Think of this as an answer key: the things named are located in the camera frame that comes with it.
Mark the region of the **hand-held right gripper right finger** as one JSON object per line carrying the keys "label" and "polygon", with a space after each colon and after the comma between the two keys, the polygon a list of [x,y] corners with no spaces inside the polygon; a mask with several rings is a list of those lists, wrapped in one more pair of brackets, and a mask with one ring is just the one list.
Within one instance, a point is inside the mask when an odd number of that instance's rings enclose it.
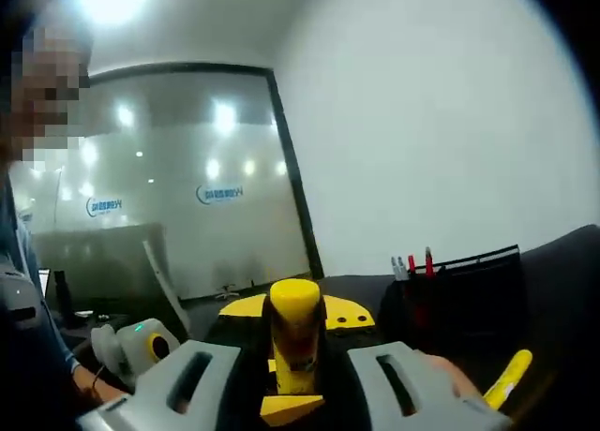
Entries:
{"label": "hand-held right gripper right finger", "polygon": [[507,430],[510,418],[475,394],[458,394],[451,376],[397,341],[346,348],[327,334],[319,349],[324,411],[320,430]]}

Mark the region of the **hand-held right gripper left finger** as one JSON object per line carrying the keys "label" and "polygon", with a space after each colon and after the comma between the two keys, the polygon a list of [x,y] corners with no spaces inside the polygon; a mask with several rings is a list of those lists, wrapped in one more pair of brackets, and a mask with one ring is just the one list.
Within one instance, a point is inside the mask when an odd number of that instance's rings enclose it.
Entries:
{"label": "hand-held right gripper left finger", "polygon": [[83,430],[265,430],[269,380],[262,294],[223,307],[204,341],[189,339],[127,394],[83,415]]}

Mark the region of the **person's right hand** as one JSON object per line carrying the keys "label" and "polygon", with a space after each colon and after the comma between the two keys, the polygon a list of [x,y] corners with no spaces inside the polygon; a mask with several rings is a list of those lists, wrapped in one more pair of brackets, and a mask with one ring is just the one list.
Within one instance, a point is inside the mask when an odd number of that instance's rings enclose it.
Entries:
{"label": "person's right hand", "polygon": [[484,397],[477,387],[454,363],[438,355],[422,353],[422,356],[430,365],[442,370],[450,378],[455,396],[470,397],[484,401]]}

